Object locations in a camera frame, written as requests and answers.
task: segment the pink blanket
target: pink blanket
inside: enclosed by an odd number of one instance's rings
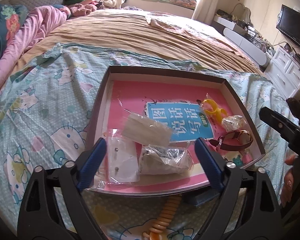
[[[62,25],[66,19],[64,12],[50,5],[36,7],[28,14],[24,25],[18,30],[0,59],[0,88],[20,56],[43,40],[53,29]]]

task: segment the light blue polka dot blanket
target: light blue polka dot blanket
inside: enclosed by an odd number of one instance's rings
[[[198,71],[225,78],[245,104],[267,155],[258,162],[271,178],[277,196],[288,167],[283,163],[287,143],[261,122],[267,106],[297,123],[271,82],[256,74],[215,71],[197,62],[166,61],[121,49],[81,44],[57,44],[10,76],[0,91],[0,211],[16,229],[18,212],[33,168],[62,166],[85,148],[85,128],[103,75],[109,65],[136,65]],[[62,217],[72,228],[61,194],[56,192]],[[126,198],[85,191],[87,205],[101,228],[113,239],[141,239],[158,216],[164,197]],[[242,198],[237,201],[238,207]],[[200,208],[181,204],[163,234],[164,239],[191,240],[206,219],[213,202]],[[236,208],[229,224],[234,225]]]

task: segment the drawer handle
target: drawer handle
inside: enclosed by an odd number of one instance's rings
[[[278,78],[283,82],[284,85],[286,84],[286,83],[283,81],[283,79],[279,76],[279,74],[278,74]]]
[[[296,75],[296,73],[293,71],[294,75],[298,78],[298,80],[300,80],[300,78]]]
[[[286,62],[285,62],[281,57],[279,57],[279,59],[281,59],[281,61],[282,61],[284,64],[286,64]]]

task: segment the brown bed sheet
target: brown bed sheet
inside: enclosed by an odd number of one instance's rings
[[[105,48],[119,48],[167,60],[194,60],[211,69],[235,70],[263,75],[251,62],[233,52],[207,42],[194,40],[151,27],[142,15],[113,10],[93,12],[67,20],[45,39],[26,52],[13,73],[21,70],[33,57],[51,49],[57,42],[81,43]]]

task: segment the green cloth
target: green cloth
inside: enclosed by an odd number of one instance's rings
[[[65,1],[65,5],[71,5],[71,4],[75,4],[75,3],[80,3],[82,1],[83,0],[68,0],[68,1]]]

